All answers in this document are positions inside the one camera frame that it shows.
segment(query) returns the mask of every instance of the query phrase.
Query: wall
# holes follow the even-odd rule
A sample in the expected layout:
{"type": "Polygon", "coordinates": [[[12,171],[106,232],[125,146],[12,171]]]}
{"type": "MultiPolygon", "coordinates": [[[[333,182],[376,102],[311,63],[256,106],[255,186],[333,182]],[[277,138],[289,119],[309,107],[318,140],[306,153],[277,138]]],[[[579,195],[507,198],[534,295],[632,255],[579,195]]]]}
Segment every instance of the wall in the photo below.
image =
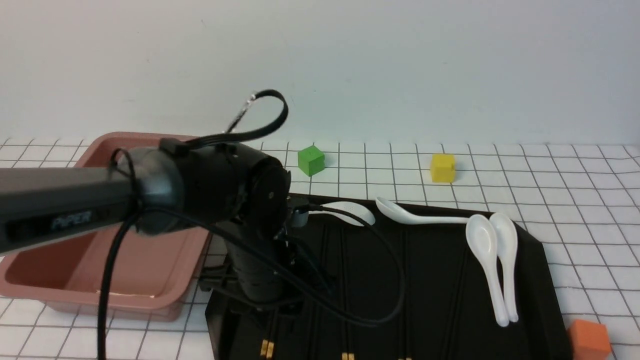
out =
{"type": "Polygon", "coordinates": [[[0,133],[640,142],[637,0],[3,0],[0,133]],[[278,110],[256,106],[244,128],[278,110]]]}

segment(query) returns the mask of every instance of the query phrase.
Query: black cable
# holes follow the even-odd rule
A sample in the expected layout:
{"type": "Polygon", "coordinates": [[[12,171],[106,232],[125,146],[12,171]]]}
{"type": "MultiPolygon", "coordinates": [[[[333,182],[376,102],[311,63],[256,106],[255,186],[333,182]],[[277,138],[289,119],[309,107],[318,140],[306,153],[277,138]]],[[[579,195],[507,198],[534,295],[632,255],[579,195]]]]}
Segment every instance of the black cable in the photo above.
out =
{"type": "Polygon", "coordinates": [[[186,143],[189,144],[192,149],[200,149],[205,146],[212,146],[220,143],[247,142],[262,138],[273,133],[277,129],[280,129],[285,120],[287,120],[287,116],[289,115],[289,107],[287,105],[287,101],[284,99],[284,95],[276,90],[269,89],[256,93],[254,99],[257,100],[261,97],[275,97],[282,101],[282,111],[274,121],[263,127],[251,131],[246,131],[244,133],[222,133],[203,136],[200,138],[188,140],[186,141],[186,143]]]}
{"type": "Polygon", "coordinates": [[[398,313],[402,309],[402,306],[403,306],[403,303],[404,303],[404,292],[405,292],[405,287],[406,287],[404,269],[402,267],[402,264],[400,262],[400,259],[399,259],[398,255],[393,250],[391,244],[387,241],[387,239],[385,239],[384,235],[382,235],[375,227],[373,227],[372,225],[370,225],[366,221],[364,221],[361,218],[355,216],[354,214],[348,213],[346,211],[338,210],[338,209],[332,209],[332,208],[325,208],[323,206],[317,206],[317,205],[308,205],[308,206],[306,206],[306,208],[308,208],[308,210],[314,210],[314,211],[315,210],[318,210],[318,211],[330,211],[330,212],[334,212],[334,213],[338,213],[338,214],[350,217],[353,220],[356,220],[357,222],[360,222],[364,227],[366,227],[368,230],[370,230],[372,233],[374,233],[374,235],[378,239],[380,239],[382,244],[384,244],[384,246],[387,248],[387,251],[389,252],[391,257],[393,258],[394,263],[396,264],[396,267],[397,267],[397,271],[398,271],[398,273],[397,273],[397,276],[398,276],[397,302],[396,302],[396,305],[394,306],[393,310],[391,310],[391,312],[388,315],[385,315],[385,316],[383,316],[382,318],[379,318],[379,319],[369,319],[369,318],[363,318],[361,316],[358,316],[358,315],[355,315],[355,314],[352,314],[352,313],[348,313],[348,312],[340,309],[336,305],[333,305],[328,299],[326,299],[324,296],[320,295],[316,290],[311,288],[307,283],[305,283],[300,278],[298,278],[293,273],[291,273],[286,267],[284,267],[281,264],[271,260],[270,258],[268,258],[267,256],[263,255],[261,252],[256,251],[252,247],[246,245],[242,240],[236,238],[233,234],[228,233],[228,232],[224,231],[223,229],[220,229],[219,227],[216,227],[215,225],[206,224],[205,222],[202,222],[200,220],[192,218],[192,217],[190,217],[188,215],[185,215],[183,213],[179,213],[179,212],[176,212],[176,211],[173,211],[173,210],[170,210],[170,209],[149,207],[149,208],[143,208],[142,210],[136,212],[135,214],[130,216],[125,222],[123,222],[122,226],[120,226],[120,229],[118,230],[118,233],[116,234],[116,236],[115,236],[115,238],[113,240],[113,243],[111,244],[111,248],[109,249],[109,255],[108,255],[108,258],[107,258],[107,263],[106,263],[105,269],[104,269],[105,273],[104,273],[104,275],[102,277],[102,285],[100,286],[100,302],[99,302],[99,308],[98,308],[98,359],[99,360],[106,360],[107,301],[108,301],[108,298],[109,298],[109,290],[110,290],[110,287],[111,287],[111,276],[113,275],[113,265],[115,263],[115,259],[116,259],[117,253],[118,253],[118,249],[120,248],[120,244],[122,243],[122,240],[124,239],[124,236],[126,235],[127,230],[133,224],[135,224],[136,221],[138,221],[140,216],[144,215],[145,213],[154,213],[154,212],[156,212],[156,213],[164,213],[164,214],[167,214],[167,215],[171,215],[171,216],[174,216],[174,217],[176,217],[176,218],[178,218],[178,219],[180,219],[182,221],[188,222],[191,225],[202,227],[203,229],[209,231],[212,234],[221,236],[225,240],[229,241],[230,243],[234,244],[235,246],[237,246],[240,249],[242,249],[242,250],[246,251],[247,253],[249,253],[249,255],[255,257],[258,260],[260,260],[265,265],[271,267],[274,271],[278,272],[278,275],[280,277],[282,277],[284,280],[286,280],[289,283],[291,283],[293,286],[297,287],[306,296],[310,297],[313,301],[317,302],[320,306],[325,308],[330,313],[333,313],[338,318],[341,318],[341,319],[343,319],[343,320],[345,320],[347,322],[353,323],[355,325],[365,326],[365,327],[375,327],[377,325],[383,324],[383,323],[393,319],[396,315],[398,315],[398,313]]]}
{"type": "Polygon", "coordinates": [[[355,325],[366,326],[366,327],[375,327],[377,325],[383,324],[383,323],[393,319],[393,317],[395,317],[400,312],[400,310],[402,309],[403,302],[404,302],[405,283],[404,283],[404,269],[402,267],[402,263],[400,262],[400,259],[399,259],[398,255],[396,254],[396,252],[393,250],[391,244],[387,241],[387,239],[385,239],[384,235],[382,235],[376,228],[374,228],[372,225],[370,225],[366,221],[362,220],[361,218],[355,216],[354,214],[351,214],[351,213],[348,213],[348,212],[342,211],[342,210],[324,208],[322,206],[310,206],[309,208],[313,209],[313,210],[317,210],[317,209],[320,210],[321,209],[321,211],[332,211],[332,212],[336,212],[336,213],[345,215],[347,217],[350,217],[353,220],[356,220],[357,222],[360,222],[363,226],[365,226],[370,231],[372,231],[375,234],[375,236],[378,239],[380,239],[380,241],[385,245],[385,247],[387,248],[389,254],[392,256],[392,258],[394,260],[394,263],[396,264],[397,271],[398,271],[398,281],[399,281],[399,284],[398,284],[398,300],[397,300],[397,303],[396,303],[395,307],[393,308],[393,310],[388,315],[385,315],[385,316],[383,316],[382,318],[379,318],[379,319],[368,319],[368,318],[363,318],[361,316],[345,312],[344,310],[342,310],[342,309],[338,308],[337,306],[333,305],[328,299],[326,299],[324,296],[320,295],[316,290],[311,288],[307,283],[302,281],[299,277],[297,277],[294,274],[292,274],[286,267],[282,266],[281,264],[277,263],[276,261],[273,261],[272,259],[270,259],[267,256],[263,255],[261,252],[256,251],[252,247],[250,247],[247,244],[245,244],[245,242],[243,242],[242,240],[240,240],[237,237],[235,237],[233,234],[228,233],[228,232],[224,231],[223,229],[220,229],[219,227],[216,227],[215,225],[206,224],[205,222],[202,222],[200,220],[191,218],[188,215],[185,215],[185,214],[182,214],[182,213],[178,213],[176,211],[169,210],[169,209],[164,209],[164,208],[146,208],[146,209],[144,209],[144,212],[145,213],[160,212],[160,213],[165,213],[165,214],[168,214],[168,215],[171,215],[171,216],[175,216],[175,217],[179,218],[180,220],[189,222],[192,225],[195,225],[195,226],[198,226],[198,227],[202,227],[203,229],[206,229],[207,231],[209,231],[212,234],[216,234],[218,236],[221,236],[225,240],[229,241],[233,245],[239,247],[243,251],[249,253],[249,255],[255,257],[256,259],[258,259],[261,262],[263,262],[265,265],[267,265],[270,268],[272,268],[274,271],[276,271],[278,273],[278,275],[280,277],[282,277],[283,279],[285,279],[286,281],[291,283],[293,286],[297,287],[302,293],[304,293],[307,296],[309,296],[312,300],[317,302],[320,306],[324,307],[327,311],[333,313],[335,316],[338,316],[339,318],[341,318],[341,319],[343,319],[343,320],[345,320],[347,322],[353,323],[355,325]]]}
{"type": "Polygon", "coordinates": [[[113,243],[109,248],[109,253],[107,255],[107,261],[104,264],[104,271],[102,273],[102,283],[100,284],[100,297],[98,300],[98,359],[106,360],[107,359],[107,305],[109,303],[109,292],[111,291],[111,278],[113,276],[113,267],[116,263],[116,257],[118,256],[118,251],[120,250],[120,245],[122,244],[122,240],[124,236],[127,234],[127,231],[131,226],[133,226],[142,212],[137,212],[127,218],[122,225],[120,226],[118,232],[113,237],[113,243]]]}

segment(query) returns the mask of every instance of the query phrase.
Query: white ceramic spoon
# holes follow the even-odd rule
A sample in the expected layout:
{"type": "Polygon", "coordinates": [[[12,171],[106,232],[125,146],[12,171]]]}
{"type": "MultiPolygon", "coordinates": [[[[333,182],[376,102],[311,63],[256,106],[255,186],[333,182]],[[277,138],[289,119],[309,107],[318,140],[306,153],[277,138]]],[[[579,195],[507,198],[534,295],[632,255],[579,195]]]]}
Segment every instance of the white ceramic spoon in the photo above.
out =
{"type": "Polygon", "coordinates": [[[507,215],[495,213],[489,218],[498,237],[498,258],[502,264],[502,283],[504,287],[504,304],[507,307],[509,320],[518,321],[515,293],[515,267],[518,254],[518,232],[507,215]]]}
{"type": "Polygon", "coordinates": [[[497,237],[489,220],[482,215],[472,215],[467,223],[467,244],[475,255],[486,276],[489,294],[495,313],[495,321],[505,327],[509,325],[509,316],[502,298],[497,266],[497,237]]]}
{"type": "Polygon", "coordinates": [[[376,205],[383,215],[404,225],[466,224],[469,220],[464,217],[421,217],[382,197],[376,198],[376,205]]]}
{"type": "MultiPolygon", "coordinates": [[[[324,206],[325,208],[332,208],[332,209],[347,211],[348,213],[354,214],[355,216],[366,221],[370,225],[373,225],[376,223],[376,217],[373,216],[373,213],[369,211],[369,209],[355,202],[336,201],[336,202],[329,202],[327,204],[322,204],[322,206],[324,206]]],[[[339,218],[340,220],[346,222],[347,224],[351,224],[355,226],[363,226],[361,223],[357,222],[356,220],[353,220],[352,218],[342,214],[331,213],[329,211],[309,211],[309,215],[311,214],[333,215],[339,218]]]]}

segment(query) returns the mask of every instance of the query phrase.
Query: orange cube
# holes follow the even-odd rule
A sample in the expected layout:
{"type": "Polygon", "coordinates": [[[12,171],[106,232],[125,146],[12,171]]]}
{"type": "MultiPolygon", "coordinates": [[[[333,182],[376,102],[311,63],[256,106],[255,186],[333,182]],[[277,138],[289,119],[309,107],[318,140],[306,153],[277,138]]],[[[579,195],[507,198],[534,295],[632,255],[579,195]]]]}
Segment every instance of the orange cube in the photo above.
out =
{"type": "Polygon", "coordinates": [[[611,353],[607,327],[600,323],[576,320],[569,327],[573,360],[605,360],[611,353]]]}

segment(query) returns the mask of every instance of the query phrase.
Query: white grid tablecloth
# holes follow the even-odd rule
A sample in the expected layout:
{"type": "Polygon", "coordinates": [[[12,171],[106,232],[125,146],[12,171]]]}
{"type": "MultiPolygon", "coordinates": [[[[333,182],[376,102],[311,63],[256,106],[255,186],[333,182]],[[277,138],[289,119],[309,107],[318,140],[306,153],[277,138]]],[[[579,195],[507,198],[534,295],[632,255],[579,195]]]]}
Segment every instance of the white grid tablecloth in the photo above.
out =
{"type": "MultiPolygon", "coordinates": [[[[0,139],[0,167],[72,167],[91,140],[0,139]]],[[[614,354],[640,359],[640,151],[607,145],[316,143],[326,169],[307,177],[298,150],[310,142],[254,142],[292,172],[291,191],[355,199],[501,211],[544,245],[565,324],[606,324],[614,354]],[[453,184],[434,184],[434,153],[455,154],[453,184]]],[[[225,249],[211,244],[208,263],[225,249]]],[[[212,359],[209,300],[192,282],[172,323],[113,319],[113,359],[212,359]]],[[[0,360],[95,359],[95,317],[0,297],[0,360]]]]}

